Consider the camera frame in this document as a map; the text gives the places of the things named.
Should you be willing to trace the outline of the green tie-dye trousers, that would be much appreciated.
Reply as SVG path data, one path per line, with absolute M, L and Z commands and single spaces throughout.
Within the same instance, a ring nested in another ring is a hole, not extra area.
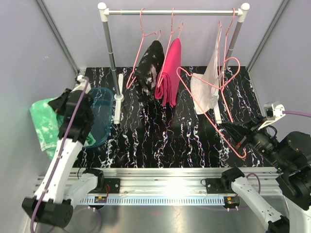
M 59 127 L 63 123 L 63 116 L 57 115 L 49 102 L 56 98 L 39 100 L 33 103 L 29 109 L 40 148 L 53 159 L 59 134 Z

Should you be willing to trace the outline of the magenta pink trousers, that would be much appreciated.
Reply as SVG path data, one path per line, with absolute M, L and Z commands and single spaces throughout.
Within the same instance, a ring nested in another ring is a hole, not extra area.
M 181 67 L 181 49 L 181 41 L 179 38 L 176 38 L 171 43 L 162 67 L 162 83 L 160 87 L 155 88 L 155 98 L 158 100 L 162 99 L 162 106 L 165 106 L 167 103 L 172 108 L 176 106 L 180 70 L 176 71 L 178 67 Z

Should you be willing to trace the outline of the black white patterned trousers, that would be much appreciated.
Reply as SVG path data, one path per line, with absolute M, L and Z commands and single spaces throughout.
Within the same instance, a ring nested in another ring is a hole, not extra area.
M 135 86 L 138 99 L 141 102 L 153 102 L 157 77 L 164 62 L 162 44 L 154 40 L 141 58 L 135 70 Z

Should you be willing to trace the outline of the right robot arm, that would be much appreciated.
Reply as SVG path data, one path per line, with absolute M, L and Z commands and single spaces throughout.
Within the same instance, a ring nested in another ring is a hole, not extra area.
M 267 118 L 224 123 L 223 128 L 242 149 L 250 145 L 277 169 L 276 182 L 285 197 L 289 217 L 276 211 L 253 187 L 239 168 L 222 173 L 221 188 L 240 196 L 268 233 L 309 233 L 311 231 L 311 136 L 294 131 L 282 141 L 267 132 Z

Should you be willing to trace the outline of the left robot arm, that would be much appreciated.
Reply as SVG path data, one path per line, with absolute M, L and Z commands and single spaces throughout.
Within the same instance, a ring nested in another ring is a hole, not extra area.
M 22 209 L 31 219 L 31 232 L 35 231 L 35 223 L 66 227 L 80 200 L 91 191 L 100 193 L 105 188 L 104 173 L 88 168 L 68 191 L 65 190 L 71 168 L 86 142 L 95 116 L 91 109 L 93 97 L 86 88 L 65 93 L 64 99 L 56 102 L 64 120 L 55 155 L 33 197 L 25 197 L 22 202 Z

